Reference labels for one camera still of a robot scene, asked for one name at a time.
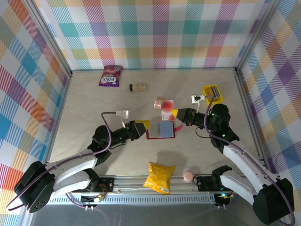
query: small bottle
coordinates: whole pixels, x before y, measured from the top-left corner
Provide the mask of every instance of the small bottle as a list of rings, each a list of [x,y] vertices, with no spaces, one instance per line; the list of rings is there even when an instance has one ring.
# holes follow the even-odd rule
[[[133,91],[133,92],[146,91],[146,83],[140,82],[140,83],[130,84],[130,91]]]

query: pink ball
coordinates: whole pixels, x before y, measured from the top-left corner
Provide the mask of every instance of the pink ball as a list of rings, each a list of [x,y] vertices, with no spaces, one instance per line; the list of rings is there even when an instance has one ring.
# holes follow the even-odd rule
[[[193,180],[193,173],[190,171],[186,171],[183,175],[185,181],[190,182]]]

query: table surface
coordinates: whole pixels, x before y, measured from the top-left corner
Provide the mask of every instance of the table surface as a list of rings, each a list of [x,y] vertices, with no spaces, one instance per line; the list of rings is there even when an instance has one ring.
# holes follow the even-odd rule
[[[249,128],[246,113],[231,69],[167,69],[124,70],[120,87],[99,87],[102,71],[75,72],[63,108],[62,118],[55,138],[50,161],[58,161],[79,153],[92,141],[95,129],[104,122],[101,112],[129,110],[129,120],[160,121],[160,110],[154,109],[157,96],[174,100],[175,108],[197,108],[191,95],[202,94],[202,87],[217,84],[229,108],[230,126],[246,148],[258,156]],[[146,82],[146,92],[131,92],[129,84]],[[201,102],[200,112],[207,104]],[[121,119],[107,115],[112,131],[121,128]],[[198,133],[207,136],[204,130]],[[147,140],[146,134],[133,142],[111,150],[112,155],[94,170],[99,175],[147,175],[149,162],[167,166],[175,165],[174,174],[191,170],[195,174],[211,174],[223,165],[234,163],[214,148],[209,139],[197,137],[195,127],[183,127],[174,139]]]

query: red cup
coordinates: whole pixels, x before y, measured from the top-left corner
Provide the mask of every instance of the red cup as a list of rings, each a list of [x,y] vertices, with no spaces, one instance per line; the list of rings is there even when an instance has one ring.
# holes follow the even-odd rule
[[[174,108],[174,104],[171,100],[166,100],[162,103],[161,109],[162,111],[168,113],[171,112],[171,110]]]

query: purple candy package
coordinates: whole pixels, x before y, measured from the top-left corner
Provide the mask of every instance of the purple candy package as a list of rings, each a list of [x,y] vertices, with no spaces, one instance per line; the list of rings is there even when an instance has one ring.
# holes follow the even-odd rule
[[[122,69],[123,66],[120,65],[105,66],[98,85],[107,87],[119,87],[119,78]]]

